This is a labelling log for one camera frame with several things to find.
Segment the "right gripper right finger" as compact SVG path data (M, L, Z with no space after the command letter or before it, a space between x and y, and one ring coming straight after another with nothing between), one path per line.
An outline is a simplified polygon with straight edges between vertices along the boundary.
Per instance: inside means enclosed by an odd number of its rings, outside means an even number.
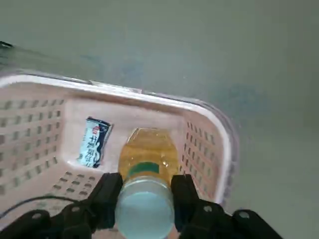
M282 239L254 211L229 215L219 204L200 199L189 174L174 175L171 191L180 239Z

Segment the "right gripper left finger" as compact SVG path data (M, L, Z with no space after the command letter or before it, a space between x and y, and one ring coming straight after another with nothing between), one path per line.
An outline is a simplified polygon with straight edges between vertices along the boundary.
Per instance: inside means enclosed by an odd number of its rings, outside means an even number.
M62 196L39 196L26 199L1 214L5 217L18 207L37 200L68 201L69 205L55 216L46 210L31 210L0 232L2 239L90 239L96 230L115 225L115 208L123 186L120 173L105 173L82 201Z

